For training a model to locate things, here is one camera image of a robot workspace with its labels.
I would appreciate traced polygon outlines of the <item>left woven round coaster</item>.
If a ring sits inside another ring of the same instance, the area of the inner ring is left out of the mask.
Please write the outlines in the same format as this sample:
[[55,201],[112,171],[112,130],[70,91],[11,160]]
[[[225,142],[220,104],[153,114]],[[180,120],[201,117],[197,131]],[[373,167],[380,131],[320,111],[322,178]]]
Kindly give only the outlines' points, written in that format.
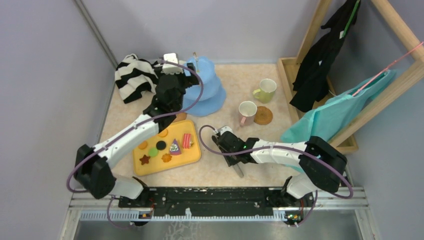
[[181,112],[181,113],[178,113],[178,114],[176,114],[176,117],[175,117],[175,119],[174,119],[174,123],[175,122],[180,122],[180,121],[183,121],[183,120],[185,120],[187,118],[187,113],[186,112]]

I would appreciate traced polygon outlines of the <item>brown star cookie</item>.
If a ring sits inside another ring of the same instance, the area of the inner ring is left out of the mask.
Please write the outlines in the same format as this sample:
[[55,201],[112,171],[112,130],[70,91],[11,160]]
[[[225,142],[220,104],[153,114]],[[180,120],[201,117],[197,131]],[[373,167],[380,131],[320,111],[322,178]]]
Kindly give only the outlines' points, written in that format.
[[151,157],[150,157],[150,156],[148,156],[148,155],[143,155],[143,156],[139,159],[139,161],[140,161],[141,165],[149,164],[150,158],[151,158]]

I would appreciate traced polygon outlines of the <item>orange round cookie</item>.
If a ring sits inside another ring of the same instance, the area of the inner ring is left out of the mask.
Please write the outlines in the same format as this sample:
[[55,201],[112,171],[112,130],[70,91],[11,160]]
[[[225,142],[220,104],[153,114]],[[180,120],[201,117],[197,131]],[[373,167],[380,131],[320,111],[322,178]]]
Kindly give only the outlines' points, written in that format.
[[144,150],[147,146],[148,146],[149,144],[148,144],[148,142],[147,141],[143,141],[142,143],[140,143],[139,145],[138,145],[138,149],[140,149],[140,150]]
[[165,138],[168,135],[168,133],[169,133],[168,129],[164,129],[163,131],[158,133],[157,136],[160,138]]

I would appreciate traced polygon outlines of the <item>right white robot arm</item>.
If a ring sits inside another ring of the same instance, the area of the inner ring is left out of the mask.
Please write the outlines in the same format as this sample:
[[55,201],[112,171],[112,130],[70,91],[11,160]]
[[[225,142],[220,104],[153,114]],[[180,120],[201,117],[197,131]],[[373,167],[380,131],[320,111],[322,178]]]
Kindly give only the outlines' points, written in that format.
[[287,206],[295,206],[302,197],[316,190],[336,193],[347,165],[345,155],[318,136],[304,142],[281,143],[257,137],[242,140],[232,131],[221,129],[211,139],[229,166],[279,164],[298,171],[281,193]]

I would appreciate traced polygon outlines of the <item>teal hanging shirt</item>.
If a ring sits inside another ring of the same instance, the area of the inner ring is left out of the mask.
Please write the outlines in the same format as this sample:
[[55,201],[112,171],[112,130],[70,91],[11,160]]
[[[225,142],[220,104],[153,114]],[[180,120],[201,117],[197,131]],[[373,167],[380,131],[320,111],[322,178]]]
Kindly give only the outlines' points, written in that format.
[[397,76],[396,70],[386,70],[376,78],[370,77],[356,87],[336,95],[305,113],[280,137],[283,143],[305,142],[311,136],[329,141],[346,127],[370,101],[374,100]]

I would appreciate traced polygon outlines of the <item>green mug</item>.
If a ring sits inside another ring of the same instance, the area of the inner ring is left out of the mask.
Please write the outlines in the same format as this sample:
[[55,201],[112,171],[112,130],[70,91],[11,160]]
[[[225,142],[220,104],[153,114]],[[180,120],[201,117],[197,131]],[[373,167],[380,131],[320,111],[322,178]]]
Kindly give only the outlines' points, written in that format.
[[261,103],[266,104],[272,100],[276,90],[277,83],[270,78],[265,78],[260,81],[259,88],[254,90],[252,95]]

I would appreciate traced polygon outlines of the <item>pink clothes hanger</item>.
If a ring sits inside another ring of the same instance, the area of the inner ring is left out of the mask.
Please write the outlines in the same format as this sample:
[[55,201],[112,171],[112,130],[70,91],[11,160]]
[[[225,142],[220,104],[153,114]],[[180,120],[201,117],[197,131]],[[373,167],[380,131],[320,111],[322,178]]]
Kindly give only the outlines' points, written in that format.
[[374,75],[372,78],[370,78],[366,83],[362,84],[360,87],[356,88],[354,91],[352,91],[350,93],[350,95],[352,97],[355,97],[356,95],[358,95],[363,89],[365,89],[368,85],[370,85],[375,79],[377,79],[380,75],[384,75],[391,67],[393,67],[394,65],[396,65],[398,62],[400,62],[401,60],[403,60],[404,58],[406,58],[407,56],[409,56],[411,53],[413,53],[414,51],[416,51],[419,47],[421,47],[424,44],[424,42],[420,42],[418,45],[416,45],[415,47],[413,47],[411,50],[409,50],[408,52],[406,52],[404,55],[402,55],[401,57],[399,57],[398,59],[394,60],[393,62],[391,62],[389,65],[387,65],[384,69],[382,69],[380,72],[378,72],[376,75]]

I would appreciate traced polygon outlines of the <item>red striped cake slice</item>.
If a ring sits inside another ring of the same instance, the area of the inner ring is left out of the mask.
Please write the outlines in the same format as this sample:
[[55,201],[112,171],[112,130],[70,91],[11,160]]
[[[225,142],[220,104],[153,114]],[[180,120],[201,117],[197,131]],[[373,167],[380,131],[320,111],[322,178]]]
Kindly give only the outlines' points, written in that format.
[[184,133],[182,137],[182,147],[184,149],[190,149],[193,145],[192,142],[192,134],[191,133]]

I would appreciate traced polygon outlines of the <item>woven round coaster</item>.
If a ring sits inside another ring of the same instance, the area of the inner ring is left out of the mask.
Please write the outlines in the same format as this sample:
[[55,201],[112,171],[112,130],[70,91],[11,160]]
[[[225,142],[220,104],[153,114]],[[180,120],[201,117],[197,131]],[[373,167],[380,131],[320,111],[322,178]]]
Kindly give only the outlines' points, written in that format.
[[268,125],[273,120],[272,111],[265,106],[258,106],[254,122],[258,125]]
[[174,119],[174,123],[175,122],[180,122],[180,121],[183,121],[183,120],[185,120],[187,118],[187,113],[186,112],[181,112],[181,113],[178,113],[178,114],[176,114],[176,117],[175,117],[175,119]]

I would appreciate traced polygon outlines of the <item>pink mug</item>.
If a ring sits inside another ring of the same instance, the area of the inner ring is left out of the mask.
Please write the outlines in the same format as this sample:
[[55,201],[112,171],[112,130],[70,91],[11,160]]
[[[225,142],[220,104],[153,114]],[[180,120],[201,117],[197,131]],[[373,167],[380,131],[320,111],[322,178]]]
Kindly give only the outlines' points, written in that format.
[[243,101],[238,107],[239,125],[241,127],[249,126],[254,123],[258,107],[252,101]]

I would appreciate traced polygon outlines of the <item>purple triangular cake slice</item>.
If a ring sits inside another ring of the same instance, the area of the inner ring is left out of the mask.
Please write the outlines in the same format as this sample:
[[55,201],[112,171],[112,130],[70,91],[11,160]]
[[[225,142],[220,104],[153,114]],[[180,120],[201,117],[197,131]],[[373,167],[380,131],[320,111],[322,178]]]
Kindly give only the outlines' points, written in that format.
[[182,154],[181,147],[176,138],[174,138],[172,143],[170,144],[169,153],[172,156],[179,156]]

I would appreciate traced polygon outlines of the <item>green macaron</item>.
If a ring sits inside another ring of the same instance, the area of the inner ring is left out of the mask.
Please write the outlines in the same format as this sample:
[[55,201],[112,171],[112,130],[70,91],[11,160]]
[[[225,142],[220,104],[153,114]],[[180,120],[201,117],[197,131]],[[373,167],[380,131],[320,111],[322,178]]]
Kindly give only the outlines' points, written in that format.
[[156,157],[159,154],[159,150],[156,147],[152,147],[148,150],[148,156],[151,158]]

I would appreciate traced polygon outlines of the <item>blue three-tier cake stand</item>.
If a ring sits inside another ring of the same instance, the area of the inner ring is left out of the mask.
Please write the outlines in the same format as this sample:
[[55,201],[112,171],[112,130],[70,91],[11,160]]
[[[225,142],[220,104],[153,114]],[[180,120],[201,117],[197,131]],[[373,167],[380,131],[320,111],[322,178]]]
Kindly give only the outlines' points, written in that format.
[[199,101],[185,112],[196,117],[217,112],[224,105],[227,94],[216,73],[215,64],[206,56],[193,56],[187,62],[194,64],[196,73],[203,82],[203,93]]

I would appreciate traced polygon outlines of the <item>black white striped cloth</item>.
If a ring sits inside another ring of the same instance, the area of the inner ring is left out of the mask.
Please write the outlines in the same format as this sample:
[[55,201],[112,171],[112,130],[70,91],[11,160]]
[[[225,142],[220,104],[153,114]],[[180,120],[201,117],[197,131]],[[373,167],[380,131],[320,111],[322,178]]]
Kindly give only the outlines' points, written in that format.
[[159,75],[155,72],[161,65],[138,58],[134,53],[125,56],[117,65],[114,82],[125,104],[143,97],[146,92],[155,94]]

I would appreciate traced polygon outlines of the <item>yellow plastic tray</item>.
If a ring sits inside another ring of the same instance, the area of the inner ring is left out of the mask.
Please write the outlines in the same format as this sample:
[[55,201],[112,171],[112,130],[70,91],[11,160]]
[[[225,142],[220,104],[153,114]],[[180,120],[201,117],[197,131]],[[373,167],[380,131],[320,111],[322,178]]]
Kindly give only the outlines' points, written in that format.
[[[195,163],[200,160],[202,153],[200,149],[200,143],[197,137],[197,131],[195,129],[193,121],[188,119],[178,121],[172,123],[166,129],[168,129],[168,135],[166,137],[162,138],[158,137],[158,135],[155,135],[145,140],[148,142],[148,146],[145,149],[140,150],[138,149],[138,147],[133,149],[133,170],[136,175],[145,176],[153,173],[158,173],[183,165]],[[192,135],[193,145],[190,149],[183,148],[183,134],[185,133],[190,133]],[[182,150],[182,154],[172,155],[172,160],[170,162],[163,162],[161,157],[164,154],[170,154],[170,145],[174,139],[177,139],[178,144]],[[156,143],[158,141],[165,141],[167,144],[166,149],[159,150],[157,156],[150,157],[149,164],[141,165],[139,159],[143,155],[148,156],[148,150],[150,148],[156,148]]]

